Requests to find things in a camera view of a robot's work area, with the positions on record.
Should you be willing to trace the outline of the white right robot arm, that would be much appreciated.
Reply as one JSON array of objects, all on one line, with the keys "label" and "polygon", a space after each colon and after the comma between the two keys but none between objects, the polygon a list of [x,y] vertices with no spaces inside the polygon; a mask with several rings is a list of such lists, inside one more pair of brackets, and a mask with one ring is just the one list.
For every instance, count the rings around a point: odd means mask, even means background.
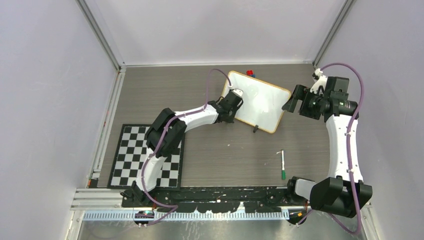
[{"label": "white right robot arm", "polygon": [[356,131],[359,104],[349,100],[349,79],[330,76],[313,87],[295,86],[282,109],[294,112],[301,101],[301,116],[324,123],[329,136],[329,170],[325,179],[315,182],[292,177],[285,198],[291,205],[308,202],[313,210],[353,218],[372,197],[373,188],[364,183],[359,167]]}]

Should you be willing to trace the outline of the aluminium front rail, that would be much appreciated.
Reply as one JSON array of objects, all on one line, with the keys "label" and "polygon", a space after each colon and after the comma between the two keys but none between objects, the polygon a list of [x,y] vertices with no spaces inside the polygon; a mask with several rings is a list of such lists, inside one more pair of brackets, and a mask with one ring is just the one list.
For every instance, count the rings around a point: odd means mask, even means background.
[{"label": "aluminium front rail", "polygon": [[289,220],[302,217],[301,206],[266,207],[263,203],[216,200],[188,201],[176,210],[149,203],[147,206],[124,206],[119,192],[85,189],[77,191],[71,204],[73,211],[83,211],[85,221],[262,221]]}]

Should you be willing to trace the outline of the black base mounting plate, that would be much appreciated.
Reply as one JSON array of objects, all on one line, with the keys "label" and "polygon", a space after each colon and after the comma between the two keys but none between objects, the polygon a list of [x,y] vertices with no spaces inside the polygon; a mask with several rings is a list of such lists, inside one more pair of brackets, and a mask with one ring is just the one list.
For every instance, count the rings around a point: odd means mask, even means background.
[{"label": "black base mounting plate", "polygon": [[286,187],[237,186],[237,187],[181,187],[179,190],[155,189],[149,193],[157,202],[149,199],[141,190],[132,188],[120,193],[123,208],[150,208],[168,213],[175,206],[176,213],[234,213],[243,206],[247,213],[276,213],[279,207],[299,206],[304,210],[305,199],[289,199]]}]

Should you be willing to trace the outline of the yellow framed whiteboard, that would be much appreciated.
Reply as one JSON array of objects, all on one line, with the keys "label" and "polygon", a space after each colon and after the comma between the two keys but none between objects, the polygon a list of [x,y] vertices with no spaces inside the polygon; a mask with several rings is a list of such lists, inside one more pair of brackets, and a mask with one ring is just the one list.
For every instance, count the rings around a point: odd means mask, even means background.
[{"label": "yellow framed whiteboard", "polygon": [[269,134],[275,133],[284,114],[282,107],[292,92],[237,71],[230,71],[228,77],[230,83],[225,83],[222,94],[226,95],[230,89],[242,91],[243,103],[235,119]]}]

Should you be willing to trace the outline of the white green marker pen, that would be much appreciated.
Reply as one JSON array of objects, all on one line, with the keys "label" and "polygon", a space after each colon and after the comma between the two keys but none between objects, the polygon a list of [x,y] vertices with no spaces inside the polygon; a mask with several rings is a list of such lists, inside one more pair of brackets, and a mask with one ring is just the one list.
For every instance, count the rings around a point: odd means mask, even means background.
[{"label": "white green marker pen", "polygon": [[281,151],[277,152],[277,154],[280,154],[281,158],[281,179],[286,179],[286,170],[285,170],[285,151],[282,149]]}]

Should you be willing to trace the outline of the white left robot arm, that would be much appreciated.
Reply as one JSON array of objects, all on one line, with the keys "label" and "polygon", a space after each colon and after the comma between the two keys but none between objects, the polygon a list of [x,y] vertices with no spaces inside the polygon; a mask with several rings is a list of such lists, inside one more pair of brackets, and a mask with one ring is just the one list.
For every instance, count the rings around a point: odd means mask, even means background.
[{"label": "white left robot arm", "polygon": [[179,146],[185,133],[204,125],[233,123],[242,105],[243,91],[233,88],[218,100],[191,110],[163,109],[146,132],[147,156],[139,176],[128,190],[121,192],[123,207],[148,207],[152,202],[157,203],[152,191],[157,187],[166,159]]}]

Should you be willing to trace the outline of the black white chessboard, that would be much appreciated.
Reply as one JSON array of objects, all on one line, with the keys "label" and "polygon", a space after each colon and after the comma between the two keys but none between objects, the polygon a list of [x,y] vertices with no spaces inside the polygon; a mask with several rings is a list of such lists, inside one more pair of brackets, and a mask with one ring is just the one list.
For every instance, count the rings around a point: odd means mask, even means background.
[{"label": "black white chessboard", "polygon": [[[129,189],[141,175],[143,163],[148,156],[146,133],[148,124],[123,124],[117,143],[107,188]],[[172,152],[161,167],[156,188],[178,191],[181,188],[185,139]]]}]

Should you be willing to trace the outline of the blue red toy car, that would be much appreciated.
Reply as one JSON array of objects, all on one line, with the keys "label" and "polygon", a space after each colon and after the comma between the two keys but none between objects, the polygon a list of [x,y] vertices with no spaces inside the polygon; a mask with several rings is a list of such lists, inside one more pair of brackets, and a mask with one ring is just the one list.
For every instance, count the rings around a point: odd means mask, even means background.
[{"label": "blue red toy car", "polygon": [[246,75],[252,78],[256,78],[256,75],[253,70],[247,70]]}]

